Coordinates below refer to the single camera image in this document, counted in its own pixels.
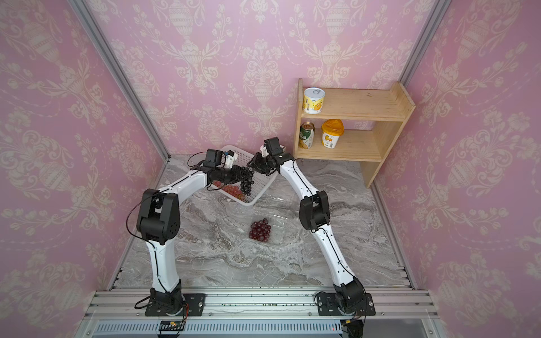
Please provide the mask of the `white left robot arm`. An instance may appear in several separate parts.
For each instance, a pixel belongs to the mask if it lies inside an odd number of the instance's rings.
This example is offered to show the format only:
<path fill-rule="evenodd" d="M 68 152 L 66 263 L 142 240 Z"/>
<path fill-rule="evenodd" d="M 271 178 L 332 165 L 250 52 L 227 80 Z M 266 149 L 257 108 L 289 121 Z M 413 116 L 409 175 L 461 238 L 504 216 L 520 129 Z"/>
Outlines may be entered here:
<path fill-rule="evenodd" d="M 235 184 L 242 180 L 242 168 L 197 166 L 175 182 L 142 195 L 136 228 L 149 249 L 153 281 L 150 305 L 166 315 L 187 313 L 187 301 L 176 269 L 173 240 L 180 230 L 180 204 L 194 193 L 218 181 Z"/>

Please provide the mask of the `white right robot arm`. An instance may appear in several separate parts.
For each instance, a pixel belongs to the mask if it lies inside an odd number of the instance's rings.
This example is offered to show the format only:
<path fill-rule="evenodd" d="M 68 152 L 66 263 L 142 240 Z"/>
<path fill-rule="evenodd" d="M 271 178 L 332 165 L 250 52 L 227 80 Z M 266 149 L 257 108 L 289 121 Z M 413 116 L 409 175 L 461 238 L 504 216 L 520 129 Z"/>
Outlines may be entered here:
<path fill-rule="evenodd" d="M 351 271 L 335 239 L 326 192 L 310 183 L 290 154 L 264 156 L 258 152 L 248 166 L 260 174 L 278 172 L 287 180 L 300 199 L 300 223 L 318 243 L 329 267 L 339 309 L 345 314 L 361 311 L 367 314 L 369 299 L 366 289 Z"/>

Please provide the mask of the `aluminium rail frame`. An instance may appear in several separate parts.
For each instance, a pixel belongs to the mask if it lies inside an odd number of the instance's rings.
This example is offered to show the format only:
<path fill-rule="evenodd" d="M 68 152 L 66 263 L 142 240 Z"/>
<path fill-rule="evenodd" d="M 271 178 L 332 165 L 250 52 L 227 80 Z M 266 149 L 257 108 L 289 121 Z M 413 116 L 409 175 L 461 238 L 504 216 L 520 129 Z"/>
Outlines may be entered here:
<path fill-rule="evenodd" d="M 78 337 L 443 337 L 438 311 L 426 291 L 369 288 L 374 316 L 320 316 L 317 292 L 330 287 L 188 287 L 206 294 L 200 317 L 146 317 L 142 288 L 97 292 Z"/>

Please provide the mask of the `yellow lidded cup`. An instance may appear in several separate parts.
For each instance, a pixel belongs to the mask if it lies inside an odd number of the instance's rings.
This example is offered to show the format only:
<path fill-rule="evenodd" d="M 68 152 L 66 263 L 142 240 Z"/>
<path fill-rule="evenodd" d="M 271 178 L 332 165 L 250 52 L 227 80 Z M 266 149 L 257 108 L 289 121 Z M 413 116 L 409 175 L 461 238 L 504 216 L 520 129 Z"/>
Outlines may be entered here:
<path fill-rule="evenodd" d="M 339 119 L 330 119 L 323 123 L 322 129 L 322 145 L 328 149 L 334 149 L 339 138 L 344 134 L 345 127 Z"/>

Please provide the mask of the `black grape bunch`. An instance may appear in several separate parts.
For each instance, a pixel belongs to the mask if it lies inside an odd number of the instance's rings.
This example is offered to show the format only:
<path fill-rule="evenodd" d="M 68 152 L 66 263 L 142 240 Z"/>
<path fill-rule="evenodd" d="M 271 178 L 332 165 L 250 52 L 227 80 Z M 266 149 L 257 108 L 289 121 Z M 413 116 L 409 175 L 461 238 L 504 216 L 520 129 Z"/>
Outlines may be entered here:
<path fill-rule="evenodd" d="M 254 171 L 248 167 L 238 167 L 238 180 L 240 182 L 240 190 L 246 195 L 250 196 L 252 194 L 252 185 Z"/>

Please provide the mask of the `green drink can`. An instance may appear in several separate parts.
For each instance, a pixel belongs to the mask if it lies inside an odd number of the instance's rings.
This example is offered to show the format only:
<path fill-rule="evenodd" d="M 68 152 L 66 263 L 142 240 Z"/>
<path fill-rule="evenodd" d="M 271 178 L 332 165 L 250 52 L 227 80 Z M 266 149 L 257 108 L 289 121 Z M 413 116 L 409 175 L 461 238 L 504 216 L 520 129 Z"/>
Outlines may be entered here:
<path fill-rule="evenodd" d="M 315 125 L 312 122 L 305 122 L 300 126 L 299 147 L 310 149 L 314 142 Z"/>

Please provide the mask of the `white perforated plastic basket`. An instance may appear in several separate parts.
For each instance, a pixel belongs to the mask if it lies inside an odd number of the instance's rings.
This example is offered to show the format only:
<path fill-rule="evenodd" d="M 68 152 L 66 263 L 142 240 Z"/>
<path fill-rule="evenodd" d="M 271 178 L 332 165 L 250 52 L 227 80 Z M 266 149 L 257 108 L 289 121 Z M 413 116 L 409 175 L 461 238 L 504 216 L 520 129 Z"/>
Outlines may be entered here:
<path fill-rule="evenodd" d="M 221 151 L 224 151 L 224 152 L 229 151 L 229 150 L 233 150 L 234 152 L 238 154 L 238 159 L 235 162 L 235 165 L 238 165 L 238 166 L 246 166 L 249 163 L 249 161 L 254 157 L 253 154 L 246 152 L 233 145 L 226 145 L 221 149 Z M 239 199 L 231 197 L 231 195 L 225 194 L 224 192 L 220 192 L 220 191 L 218 192 L 224 194 L 226 197 L 232 199 L 233 201 L 238 202 L 239 204 L 243 206 L 253 206 L 256 203 L 256 201 L 272 185 L 277 175 L 278 175 L 277 173 L 273 173 L 270 176 L 266 176 L 260 173 L 255 173 L 253 177 L 254 184 L 252 185 L 252 194 L 250 196 L 246 196 L 244 201 L 240 201 Z"/>

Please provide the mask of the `wooden shelf unit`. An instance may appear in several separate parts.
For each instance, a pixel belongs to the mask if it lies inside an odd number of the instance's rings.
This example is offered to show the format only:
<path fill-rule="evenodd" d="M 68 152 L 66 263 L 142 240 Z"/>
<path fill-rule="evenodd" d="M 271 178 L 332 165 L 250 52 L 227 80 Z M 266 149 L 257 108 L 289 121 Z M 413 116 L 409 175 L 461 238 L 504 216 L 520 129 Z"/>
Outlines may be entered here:
<path fill-rule="evenodd" d="M 365 186 L 372 186 L 416 108 L 405 86 L 396 82 L 388 90 L 325 88 L 323 109 L 315 115 L 303 110 L 305 89 L 300 79 L 294 157 L 359 162 Z M 345 133 L 334 149 L 328 149 L 321 143 L 321 123 L 331 119 L 339 119 L 345 124 Z M 314 145 L 303 149 L 299 146 L 300 127 L 308 121 L 317 125 Z"/>

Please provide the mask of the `dark red grape bunch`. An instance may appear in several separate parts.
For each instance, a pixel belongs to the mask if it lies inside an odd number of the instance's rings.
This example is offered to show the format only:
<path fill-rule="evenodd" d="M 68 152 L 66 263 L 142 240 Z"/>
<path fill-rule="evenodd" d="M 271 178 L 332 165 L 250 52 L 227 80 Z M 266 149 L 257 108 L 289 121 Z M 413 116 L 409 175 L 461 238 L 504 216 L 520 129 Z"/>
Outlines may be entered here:
<path fill-rule="evenodd" d="M 267 242 L 270 238 L 271 230 L 272 226 L 269 223 L 269 219 L 262 218 L 258 221 L 254 221 L 250 225 L 249 239 L 258 242 Z"/>

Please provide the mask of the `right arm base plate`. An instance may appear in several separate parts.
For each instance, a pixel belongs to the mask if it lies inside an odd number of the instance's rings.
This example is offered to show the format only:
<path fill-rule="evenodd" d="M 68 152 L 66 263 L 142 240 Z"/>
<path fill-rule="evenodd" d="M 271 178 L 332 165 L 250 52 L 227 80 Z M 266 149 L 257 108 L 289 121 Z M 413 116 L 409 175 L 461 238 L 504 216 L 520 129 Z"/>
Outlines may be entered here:
<path fill-rule="evenodd" d="M 336 300 L 335 293 L 317 292 L 314 294 L 314 304 L 318 308 L 318 314 L 320 316 L 374 316 L 376 315 L 376 309 L 374 306 L 373 297 L 371 294 L 361 300 L 358 305 L 358 309 L 355 311 L 344 311 L 339 307 Z"/>

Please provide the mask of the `light red grape bunch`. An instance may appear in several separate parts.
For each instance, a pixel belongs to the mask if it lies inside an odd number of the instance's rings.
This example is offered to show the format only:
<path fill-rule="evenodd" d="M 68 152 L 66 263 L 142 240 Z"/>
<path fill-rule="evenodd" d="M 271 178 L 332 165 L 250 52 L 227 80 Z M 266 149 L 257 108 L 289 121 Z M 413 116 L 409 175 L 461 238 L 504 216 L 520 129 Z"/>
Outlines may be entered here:
<path fill-rule="evenodd" d="M 231 195 L 231 197 L 234 197 L 236 199 L 239 199 L 240 201 L 244 201 L 246 198 L 245 193 L 241 190 L 241 187 L 237 185 L 225 185 L 219 181 L 214 181 L 213 186 L 218 189 L 220 192 L 224 192 L 225 194 Z"/>

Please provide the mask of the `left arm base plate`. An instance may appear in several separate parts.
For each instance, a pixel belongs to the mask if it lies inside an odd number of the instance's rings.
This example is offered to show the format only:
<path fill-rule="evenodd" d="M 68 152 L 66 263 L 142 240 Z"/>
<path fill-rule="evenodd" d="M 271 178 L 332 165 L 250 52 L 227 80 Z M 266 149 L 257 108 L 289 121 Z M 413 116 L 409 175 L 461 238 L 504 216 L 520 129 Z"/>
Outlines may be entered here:
<path fill-rule="evenodd" d="M 185 298 L 185 305 L 181 306 L 181 309 L 174 311 L 170 308 L 166 308 L 164 305 L 152 302 L 145 308 L 146 317 L 184 316 L 186 307 L 188 308 L 189 317 L 202 316 L 205 307 L 206 294 L 183 294 L 183 296 Z"/>

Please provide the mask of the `yellow can white lid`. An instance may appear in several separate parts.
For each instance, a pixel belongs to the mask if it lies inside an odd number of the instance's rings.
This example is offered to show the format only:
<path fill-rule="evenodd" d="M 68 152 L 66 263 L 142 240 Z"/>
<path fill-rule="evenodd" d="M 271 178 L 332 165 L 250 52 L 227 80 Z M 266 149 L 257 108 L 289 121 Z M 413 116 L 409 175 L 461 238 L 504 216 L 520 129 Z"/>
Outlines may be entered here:
<path fill-rule="evenodd" d="M 310 87 L 304 90 L 303 111 L 306 114 L 319 114 L 323 108 L 325 91 L 321 88 Z"/>

